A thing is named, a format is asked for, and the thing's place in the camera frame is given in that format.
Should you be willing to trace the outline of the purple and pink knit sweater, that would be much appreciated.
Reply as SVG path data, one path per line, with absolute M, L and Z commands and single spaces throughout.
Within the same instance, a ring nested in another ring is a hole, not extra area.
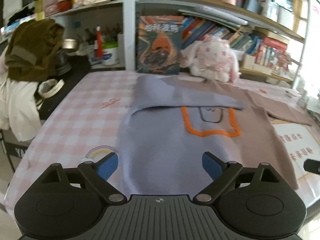
M 246 167 L 271 164 L 298 187 L 284 142 L 269 118 L 313 122 L 291 106 L 225 83 L 142 75 L 118 133 L 118 188 L 123 194 L 196 195 L 211 183 L 210 152 Z

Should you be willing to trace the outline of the pink checkered cartoon tablecloth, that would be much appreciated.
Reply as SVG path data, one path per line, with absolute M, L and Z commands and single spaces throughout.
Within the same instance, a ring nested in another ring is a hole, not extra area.
M 84 161 L 97 161 L 111 152 L 119 157 L 119 129 L 132 106 L 140 76 L 126 71 L 95 72 L 86 75 L 72 89 L 43 124 L 22 158 L 4 199 L 9 213 L 50 164 L 76 167 Z M 282 88 L 259 87 L 255 93 L 296 109 Z M 286 128 L 277 135 L 284 142 L 293 169 L 306 158 L 319 157 L 319 146 L 308 144 L 295 128 Z M 109 183 L 120 190 L 118 178 L 117 169 Z M 297 175 L 296 178 L 298 187 L 295 190 L 305 198 L 308 189 Z

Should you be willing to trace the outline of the white cloth pile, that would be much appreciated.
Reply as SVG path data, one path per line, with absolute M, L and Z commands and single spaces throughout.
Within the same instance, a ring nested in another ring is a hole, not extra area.
M 10 129 L 18 141 L 28 141 L 41 128 L 34 98 L 38 83 L 10 79 L 5 53 L 1 54 L 1 129 Z

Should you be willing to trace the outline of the pink white plush bunny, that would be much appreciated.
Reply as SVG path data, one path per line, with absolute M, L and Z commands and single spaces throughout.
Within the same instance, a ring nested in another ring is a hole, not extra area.
M 223 83 L 235 83 L 241 75 L 228 41 L 212 35 L 205 35 L 181 50 L 181 67 L 189 68 L 193 76 Z

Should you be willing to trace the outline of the white plastic tub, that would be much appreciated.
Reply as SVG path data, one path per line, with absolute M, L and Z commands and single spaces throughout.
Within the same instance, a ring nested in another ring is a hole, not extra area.
M 105 66 L 111 66 L 118 64 L 120 59 L 118 55 L 118 42 L 106 42 L 103 43 L 103 56 L 99 58 L 98 53 L 98 44 L 95 42 L 93 50 L 93 57 L 91 57 L 91 64 L 103 64 Z

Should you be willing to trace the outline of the row of books on shelf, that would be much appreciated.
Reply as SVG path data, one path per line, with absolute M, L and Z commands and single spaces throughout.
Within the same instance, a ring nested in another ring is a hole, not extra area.
M 183 49 L 195 41 L 203 41 L 206 36 L 226 40 L 230 48 L 255 56 L 256 64 L 273 69 L 280 68 L 287 72 L 292 63 L 287 52 L 289 40 L 266 28 L 252 28 L 249 25 L 232 28 L 204 18 L 185 18 L 182 32 Z

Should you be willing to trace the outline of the red bottle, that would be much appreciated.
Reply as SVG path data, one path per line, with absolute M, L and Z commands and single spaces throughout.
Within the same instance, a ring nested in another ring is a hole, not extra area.
M 97 36 L 97 58 L 102 58 L 103 57 L 103 42 L 101 39 L 100 26 L 97 26 L 96 36 Z

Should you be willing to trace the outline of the metal bowl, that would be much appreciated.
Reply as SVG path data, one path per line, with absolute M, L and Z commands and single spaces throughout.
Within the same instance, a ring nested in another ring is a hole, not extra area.
M 72 38 L 65 38 L 62 41 L 62 49 L 77 51 L 79 49 L 78 41 Z

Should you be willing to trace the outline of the olive brown jacket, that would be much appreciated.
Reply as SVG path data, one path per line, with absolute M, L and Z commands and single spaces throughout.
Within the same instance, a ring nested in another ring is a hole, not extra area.
M 64 30 L 51 18 L 20 24 L 5 52 L 8 77 L 15 81 L 43 82 L 53 76 Z

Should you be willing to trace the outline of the dark illustrated book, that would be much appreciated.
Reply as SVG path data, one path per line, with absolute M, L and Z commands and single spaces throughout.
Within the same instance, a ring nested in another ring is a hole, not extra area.
M 141 16 L 138 26 L 137 71 L 176 75 L 180 72 L 183 16 Z

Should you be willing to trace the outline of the wooden shelf board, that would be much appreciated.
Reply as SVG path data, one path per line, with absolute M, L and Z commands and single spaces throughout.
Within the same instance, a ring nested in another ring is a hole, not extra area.
M 247 21 L 250 24 L 269 29 L 271 31 L 278 32 L 281 35 L 289 37 L 299 42 L 305 42 L 305 38 L 299 36 L 291 29 L 269 19 L 265 16 L 259 15 L 255 12 L 245 10 L 243 8 L 231 5 L 228 3 L 216 1 L 216 0 L 138 0 L 139 3 L 155 3 L 155 4 L 172 4 L 182 5 L 185 7 L 210 7 L 223 11 L 234 17 L 238 17 L 242 20 Z

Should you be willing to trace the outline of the white shelf frame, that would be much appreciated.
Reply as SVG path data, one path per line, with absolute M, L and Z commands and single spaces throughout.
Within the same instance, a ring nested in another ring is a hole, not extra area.
M 136 0 L 115 0 L 83 5 L 50 16 L 65 28 L 65 38 L 76 38 L 86 28 L 112 27 L 120 24 L 123 30 L 124 64 L 126 70 L 136 68 Z

